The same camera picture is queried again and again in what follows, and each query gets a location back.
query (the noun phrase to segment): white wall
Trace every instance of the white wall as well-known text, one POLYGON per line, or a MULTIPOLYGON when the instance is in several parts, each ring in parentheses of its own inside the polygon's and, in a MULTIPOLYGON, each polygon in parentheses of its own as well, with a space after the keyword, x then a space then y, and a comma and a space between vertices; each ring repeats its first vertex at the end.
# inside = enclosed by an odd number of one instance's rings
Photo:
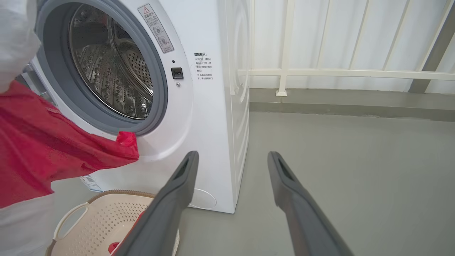
MULTIPOLYGON (((281 68, 285 0, 255 0, 253 69, 281 68)), ((406 0, 370 0, 364 34, 351 69, 383 69, 406 0)), ((415 71, 426 55, 446 0, 410 0, 401 35, 386 70, 415 71)), ((289 69, 348 69, 366 0, 296 0, 289 69), (321 45, 324 25, 325 43, 321 45), (320 48, 323 53, 319 59, 320 48)), ((437 71, 455 72, 455 40, 437 71)), ((287 77, 286 88, 407 91, 412 79, 370 77, 287 77)), ((253 88, 278 88, 279 77, 253 77, 253 88)), ((455 93, 455 81, 432 81, 427 92, 455 93)))

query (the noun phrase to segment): concrete floor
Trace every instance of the concrete floor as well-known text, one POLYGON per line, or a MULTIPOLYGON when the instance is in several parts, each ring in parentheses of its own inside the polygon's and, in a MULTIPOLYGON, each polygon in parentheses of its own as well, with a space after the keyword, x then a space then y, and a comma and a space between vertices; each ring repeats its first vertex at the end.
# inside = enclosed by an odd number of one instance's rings
MULTIPOLYGON (((250 118, 236 213, 186 209, 177 255, 293 255, 285 215, 273 201, 271 150, 281 153, 355 255, 454 254, 455 123, 283 113, 250 118)), ((77 179, 53 188, 56 223, 92 196, 77 179)))

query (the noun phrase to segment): warning sticker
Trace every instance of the warning sticker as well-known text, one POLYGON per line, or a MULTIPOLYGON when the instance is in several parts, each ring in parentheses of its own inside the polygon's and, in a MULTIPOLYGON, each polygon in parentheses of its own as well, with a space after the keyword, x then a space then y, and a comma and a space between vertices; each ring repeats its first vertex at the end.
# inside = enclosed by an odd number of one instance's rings
POLYGON ((173 51, 174 47, 172 46, 172 43, 169 40, 169 37, 167 36, 163 25, 161 24, 150 4, 141 6, 137 10, 142 15, 145 22, 147 22, 148 27, 155 36, 155 39, 158 41, 158 44, 160 45, 163 53, 173 51))
POLYGON ((194 64, 196 68, 196 77, 198 80, 213 80, 212 58, 205 52, 194 53, 194 64))
POLYGON ((87 186, 88 189, 95 192, 103 192, 96 182, 90 177, 90 175, 84 175, 79 177, 82 182, 87 186))

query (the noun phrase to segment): barcode sticker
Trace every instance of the barcode sticker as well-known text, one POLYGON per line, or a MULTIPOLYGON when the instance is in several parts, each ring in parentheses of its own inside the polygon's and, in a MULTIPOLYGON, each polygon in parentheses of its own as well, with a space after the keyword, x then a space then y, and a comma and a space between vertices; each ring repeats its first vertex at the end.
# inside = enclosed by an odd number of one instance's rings
POLYGON ((98 184, 96 184, 96 182, 93 180, 93 178, 90 177, 90 175, 84 175, 79 178, 87 186, 87 188, 90 189, 91 191, 103 192, 101 190, 101 188, 98 186, 98 184))

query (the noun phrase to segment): white sleeve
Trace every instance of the white sleeve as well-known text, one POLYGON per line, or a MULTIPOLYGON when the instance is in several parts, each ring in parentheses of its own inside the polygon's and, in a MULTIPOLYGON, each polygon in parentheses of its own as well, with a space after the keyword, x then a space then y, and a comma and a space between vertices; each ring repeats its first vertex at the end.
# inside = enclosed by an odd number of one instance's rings
POLYGON ((51 243, 54 194, 0 209, 0 255, 43 256, 51 243))
POLYGON ((35 56, 36 0, 0 0, 0 93, 35 56))

